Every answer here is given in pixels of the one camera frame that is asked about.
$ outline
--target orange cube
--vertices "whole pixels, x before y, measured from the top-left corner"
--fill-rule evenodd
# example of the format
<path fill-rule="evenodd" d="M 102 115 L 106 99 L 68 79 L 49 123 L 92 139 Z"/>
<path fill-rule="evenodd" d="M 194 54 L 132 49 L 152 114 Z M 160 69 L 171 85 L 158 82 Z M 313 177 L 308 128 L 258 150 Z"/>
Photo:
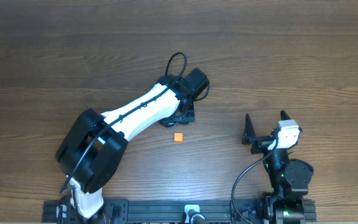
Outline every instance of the orange cube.
<path fill-rule="evenodd" d="M 175 133 L 173 137 L 175 142 L 183 142 L 183 133 Z"/>

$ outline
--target wood grain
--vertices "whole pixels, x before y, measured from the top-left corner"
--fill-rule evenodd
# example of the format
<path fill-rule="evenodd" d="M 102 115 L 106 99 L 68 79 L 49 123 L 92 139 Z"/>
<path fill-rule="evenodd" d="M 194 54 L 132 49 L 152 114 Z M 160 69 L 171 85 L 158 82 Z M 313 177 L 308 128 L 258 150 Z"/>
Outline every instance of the wood grain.
<path fill-rule="evenodd" d="M 285 109 L 304 130 L 291 156 L 315 169 L 318 220 L 358 221 L 358 0 L 0 0 L 0 222 L 39 222 L 61 197 L 54 154 L 76 117 L 143 95 L 176 51 L 209 96 L 195 123 L 133 139 L 104 196 L 228 200 L 260 158 L 241 145 L 245 114 L 268 134 Z M 237 196 L 269 189 L 256 167 Z"/>

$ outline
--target black cable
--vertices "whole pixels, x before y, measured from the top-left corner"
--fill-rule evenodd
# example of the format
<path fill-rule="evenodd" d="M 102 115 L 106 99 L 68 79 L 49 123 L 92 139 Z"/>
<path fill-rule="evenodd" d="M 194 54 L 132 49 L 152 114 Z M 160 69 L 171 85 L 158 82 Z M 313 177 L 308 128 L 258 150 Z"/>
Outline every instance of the black cable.
<path fill-rule="evenodd" d="M 271 156 L 273 154 L 273 151 L 277 148 L 278 146 L 278 138 L 276 138 L 276 143 L 273 147 L 273 149 L 263 158 L 259 159 L 258 161 L 254 162 L 253 164 L 251 164 L 251 166 L 247 167 L 244 171 L 242 171 L 242 173 L 240 174 L 239 177 L 237 177 L 237 180 L 234 182 L 233 184 L 233 188 L 231 189 L 231 203 L 233 204 L 233 208 L 235 209 L 235 211 L 237 212 L 237 214 L 244 219 L 246 222 L 248 222 L 249 224 L 253 224 L 250 220 L 246 219 L 246 217 L 244 217 L 241 212 L 239 211 L 239 209 L 237 208 L 236 205 L 236 201 L 234 200 L 234 192 L 236 190 L 237 184 L 240 182 L 241 178 L 248 172 L 250 171 L 252 168 L 254 168 L 256 165 L 260 164 L 261 162 L 263 162 L 264 160 L 266 160 L 267 158 L 269 158 L 269 156 Z"/>
<path fill-rule="evenodd" d="M 208 96 L 209 88 L 210 88 L 209 85 L 210 85 L 210 84 L 208 84 L 208 86 L 207 86 L 207 88 L 206 88 L 206 92 L 205 92 L 204 96 L 201 97 L 200 99 L 195 99 L 195 100 L 193 100 L 194 102 L 203 100 L 203 99 L 205 99 L 205 98 Z"/>
<path fill-rule="evenodd" d="M 179 76 L 176 77 L 176 79 L 174 79 L 171 83 L 168 84 L 168 86 L 161 91 L 161 93 L 155 95 L 153 98 L 141 103 L 139 106 L 136 106 L 135 108 L 131 109 L 130 111 L 119 115 L 117 119 L 115 119 L 112 123 L 109 123 L 107 126 L 105 126 L 102 130 L 100 130 L 100 132 L 98 132 L 92 139 L 92 141 L 90 142 L 90 144 L 88 145 L 88 147 L 85 149 L 84 153 L 82 154 L 80 160 L 77 162 L 77 165 L 74 167 L 73 171 L 71 172 L 71 174 L 67 175 L 66 181 L 63 183 L 62 187 L 60 188 L 60 193 L 62 193 L 65 189 L 67 184 L 69 183 L 69 181 L 71 180 L 71 178 L 73 178 L 73 176 L 75 175 L 75 173 L 77 172 L 78 168 L 80 168 L 80 164 L 81 162 L 84 160 L 86 154 L 88 153 L 88 151 L 92 148 L 92 146 L 95 144 L 95 142 L 98 140 L 98 138 L 100 138 L 102 136 L 102 134 L 104 134 L 107 130 L 109 130 L 113 125 L 115 125 L 117 122 L 123 120 L 125 117 L 127 117 L 128 115 L 130 115 L 131 113 L 141 109 L 142 107 L 146 106 L 147 104 L 149 104 L 150 102 L 155 101 L 158 97 L 162 96 L 164 93 L 166 93 L 170 87 L 176 82 L 178 81 L 181 76 L 183 75 L 183 73 L 185 72 L 186 66 L 187 66 L 187 56 L 182 53 L 182 52 L 177 52 L 175 54 L 173 54 L 171 56 L 171 58 L 168 61 L 167 64 L 167 68 L 165 70 L 165 76 L 167 76 L 168 73 L 168 69 L 169 69 L 169 65 L 171 64 L 172 59 L 176 56 L 176 55 L 182 55 L 183 59 L 184 59 L 184 63 L 183 63 L 183 68 L 179 73 Z"/>

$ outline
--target wood surface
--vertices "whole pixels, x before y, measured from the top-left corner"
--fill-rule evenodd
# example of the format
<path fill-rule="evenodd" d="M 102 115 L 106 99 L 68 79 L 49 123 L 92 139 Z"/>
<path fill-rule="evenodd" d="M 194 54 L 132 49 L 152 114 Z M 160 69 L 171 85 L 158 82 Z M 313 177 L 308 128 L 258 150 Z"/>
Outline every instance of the wood surface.
<path fill-rule="evenodd" d="M 241 144 L 246 113 L 264 135 L 285 109 L 318 220 L 358 221 L 357 0 L 0 0 L 0 222 L 39 222 L 61 197 L 54 154 L 76 117 L 140 97 L 177 51 L 211 82 L 196 122 L 134 138 L 104 196 L 229 200 L 260 158 Z M 269 190 L 258 166 L 237 197 Z"/>

